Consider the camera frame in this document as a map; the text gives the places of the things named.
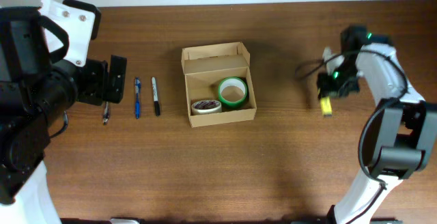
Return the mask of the yellow highlighter marker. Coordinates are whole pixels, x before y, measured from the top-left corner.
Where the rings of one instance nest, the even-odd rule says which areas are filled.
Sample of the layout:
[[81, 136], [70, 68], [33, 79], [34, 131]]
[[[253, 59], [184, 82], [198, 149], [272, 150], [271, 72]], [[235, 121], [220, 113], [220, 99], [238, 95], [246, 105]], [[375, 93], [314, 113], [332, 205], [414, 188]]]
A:
[[330, 117], [333, 114], [329, 97], [320, 98], [320, 106], [324, 117]]

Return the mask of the black silver pen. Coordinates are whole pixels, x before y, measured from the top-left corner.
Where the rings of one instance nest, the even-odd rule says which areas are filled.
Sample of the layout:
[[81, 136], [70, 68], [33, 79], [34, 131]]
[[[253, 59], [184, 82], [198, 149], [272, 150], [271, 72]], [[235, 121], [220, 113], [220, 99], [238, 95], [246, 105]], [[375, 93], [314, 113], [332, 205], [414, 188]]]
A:
[[103, 114], [102, 114], [102, 123], [104, 126], [108, 124], [110, 118], [110, 104], [108, 102], [105, 102]]

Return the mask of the blue pen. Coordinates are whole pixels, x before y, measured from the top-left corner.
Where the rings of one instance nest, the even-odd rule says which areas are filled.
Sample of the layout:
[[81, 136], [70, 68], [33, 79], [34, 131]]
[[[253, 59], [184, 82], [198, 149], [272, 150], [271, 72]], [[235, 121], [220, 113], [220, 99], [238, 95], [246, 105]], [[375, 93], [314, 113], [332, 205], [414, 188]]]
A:
[[135, 77], [135, 117], [141, 117], [141, 81], [139, 77]]

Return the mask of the black sharpie marker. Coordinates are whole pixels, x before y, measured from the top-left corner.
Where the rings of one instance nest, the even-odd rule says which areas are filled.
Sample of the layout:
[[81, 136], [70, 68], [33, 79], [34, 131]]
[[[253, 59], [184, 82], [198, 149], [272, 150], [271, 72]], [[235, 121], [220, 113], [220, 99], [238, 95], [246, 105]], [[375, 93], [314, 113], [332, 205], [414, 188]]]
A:
[[157, 88], [157, 82], [156, 82], [156, 78], [153, 76], [151, 78], [151, 82], [152, 82], [152, 91], [153, 91], [153, 100], [154, 100], [154, 110], [155, 110], [155, 114], [156, 116], [160, 116], [160, 103], [159, 103], [159, 99], [158, 99], [158, 88]]

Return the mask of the white masking tape roll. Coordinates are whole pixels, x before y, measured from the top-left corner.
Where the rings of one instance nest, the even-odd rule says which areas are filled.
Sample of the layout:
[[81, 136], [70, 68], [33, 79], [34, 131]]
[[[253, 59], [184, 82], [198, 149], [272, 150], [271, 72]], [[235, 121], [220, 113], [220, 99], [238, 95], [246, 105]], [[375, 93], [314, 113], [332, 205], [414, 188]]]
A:
[[193, 115], [221, 113], [222, 104], [218, 100], [200, 100], [191, 105], [191, 112]]

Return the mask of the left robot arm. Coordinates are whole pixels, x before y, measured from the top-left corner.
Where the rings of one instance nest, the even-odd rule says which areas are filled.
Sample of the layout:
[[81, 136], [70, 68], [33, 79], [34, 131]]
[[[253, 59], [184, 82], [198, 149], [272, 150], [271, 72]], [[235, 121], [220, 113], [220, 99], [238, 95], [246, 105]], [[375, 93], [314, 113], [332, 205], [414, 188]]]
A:
[[50, 126], [76, 102], [119, 103], [127, 60], [69, 61], [72, 34], [38, 7], [1, 10], [1, 222], [60, 223], [46, 179]]

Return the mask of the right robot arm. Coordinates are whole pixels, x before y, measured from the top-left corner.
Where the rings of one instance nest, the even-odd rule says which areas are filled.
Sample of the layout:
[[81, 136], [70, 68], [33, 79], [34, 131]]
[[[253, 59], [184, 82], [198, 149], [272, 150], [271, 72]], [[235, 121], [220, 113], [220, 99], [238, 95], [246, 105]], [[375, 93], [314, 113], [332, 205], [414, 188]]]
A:
[[373, 223], [388, 194], [426, 168], [436, 141], [436, 104], [426, 102], [397, 60], [388, 36], [351, 25], [340, 34], [341, 52], [325, 48], [318, 74], [323, 111], [331, 98], [358, 92], [364, 79], [376, 108], [358, 142], [360, 169], [346, 195], [330, 207], [328, 223]]

